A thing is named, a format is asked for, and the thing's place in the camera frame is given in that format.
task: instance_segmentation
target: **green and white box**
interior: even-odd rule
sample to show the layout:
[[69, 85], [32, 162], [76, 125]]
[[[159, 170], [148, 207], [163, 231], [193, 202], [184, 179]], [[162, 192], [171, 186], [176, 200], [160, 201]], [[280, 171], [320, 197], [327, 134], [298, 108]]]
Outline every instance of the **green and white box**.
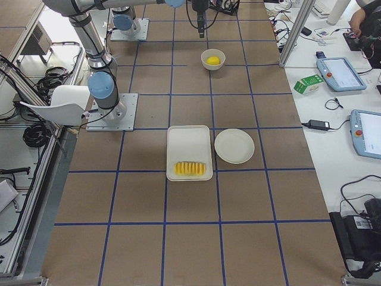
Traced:
[[314, 74], [297, 81], [293, 88], [300, 94], [306, 94], [307, 92], [317, 90], [323, 82], [324, 80], [318, 74]]

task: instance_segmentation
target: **tablet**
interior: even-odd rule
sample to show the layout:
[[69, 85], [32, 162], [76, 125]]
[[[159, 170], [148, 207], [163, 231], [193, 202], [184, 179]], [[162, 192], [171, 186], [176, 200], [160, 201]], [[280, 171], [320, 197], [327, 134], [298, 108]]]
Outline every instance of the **tablet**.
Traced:
[[360, 91], [367, 88], [347, 58], [318, 58], [316, 65], [334, 91]]
[[381, 113], [352, 110], [350, 122], [357, 154], [381, 159]]

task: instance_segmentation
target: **yellow object in bowl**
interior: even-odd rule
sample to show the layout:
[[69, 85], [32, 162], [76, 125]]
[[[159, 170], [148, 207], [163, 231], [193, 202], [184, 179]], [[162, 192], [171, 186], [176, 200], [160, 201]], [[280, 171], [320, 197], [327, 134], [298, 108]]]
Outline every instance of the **yellow object in bowl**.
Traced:
[[202, 176], [206, 171], [206, 165], [198, 162], [177, 162], [174, 172], [179, 176]]
[[211, 66], [216, 66], [221, 63], [220, 58], [213, 55], [212, 57], [208, 57], [205, 61], [207, 64], [210, 64]]

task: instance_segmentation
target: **blue joint cap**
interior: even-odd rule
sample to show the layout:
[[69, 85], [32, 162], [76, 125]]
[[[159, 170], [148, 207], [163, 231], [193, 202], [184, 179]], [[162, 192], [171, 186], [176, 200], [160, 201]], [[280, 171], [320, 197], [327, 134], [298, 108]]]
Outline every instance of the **blue joint cap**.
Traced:
[[118, 30], [128, 31], [132, 27], [133, 20], [129, 15], [116, 14], [113, 23]]
[[98, 100], [104, 100], [112, 94], [114, 81], [108, 73], [99, 71], [89, 78], [88, 87], [93, 97]]
[[185, 3], [185, 0], [165, 0], [168, 6], [172, 8], [179, 8], [181, 5]]

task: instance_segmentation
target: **tablet screen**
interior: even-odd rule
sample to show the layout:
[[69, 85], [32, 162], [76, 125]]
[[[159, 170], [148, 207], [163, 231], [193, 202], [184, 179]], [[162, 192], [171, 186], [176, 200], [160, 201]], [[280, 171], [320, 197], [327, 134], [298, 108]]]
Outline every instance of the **tablet screen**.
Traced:
[[360, 113], [365, 152], [381, 155], [381, 116]]
[[332, 73], [332, 77], [340, 88], [351, 88], [353, 86], [361, 86], [353, 71], [342, 58], [334, 60], [325, 60], [328, 70]]

